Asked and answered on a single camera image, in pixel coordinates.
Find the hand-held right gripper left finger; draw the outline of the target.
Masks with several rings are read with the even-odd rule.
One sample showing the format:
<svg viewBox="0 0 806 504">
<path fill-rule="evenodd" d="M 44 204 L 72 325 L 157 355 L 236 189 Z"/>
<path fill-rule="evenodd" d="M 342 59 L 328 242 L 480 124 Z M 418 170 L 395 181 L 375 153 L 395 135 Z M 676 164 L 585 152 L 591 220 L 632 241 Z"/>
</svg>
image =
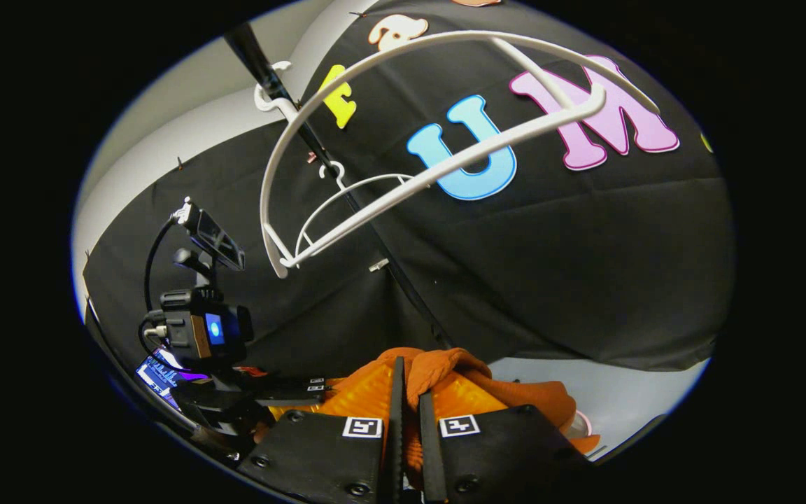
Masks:
<svg viewBox="0 0 806 504">
<path fill-rule="evenodd" d="M 319 409 L 285 409 L 237 472 L 292 503 L 397 503 L 405 360 L 385 360 Z"/>
</svg>

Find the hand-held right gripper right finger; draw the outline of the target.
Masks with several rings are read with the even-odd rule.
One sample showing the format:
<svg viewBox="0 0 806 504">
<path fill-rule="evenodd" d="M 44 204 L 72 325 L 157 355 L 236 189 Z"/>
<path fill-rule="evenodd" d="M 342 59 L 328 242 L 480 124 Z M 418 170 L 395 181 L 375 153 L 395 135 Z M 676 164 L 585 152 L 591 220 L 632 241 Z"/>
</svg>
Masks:
<svg viewBox="0 0 806 504">
<path fill-rule="evenodd" d="M 536 405 L 506 406 L 452 373 L 419 402 L 427 503 L 550 503 L 593 465 Z"/>
</svg>

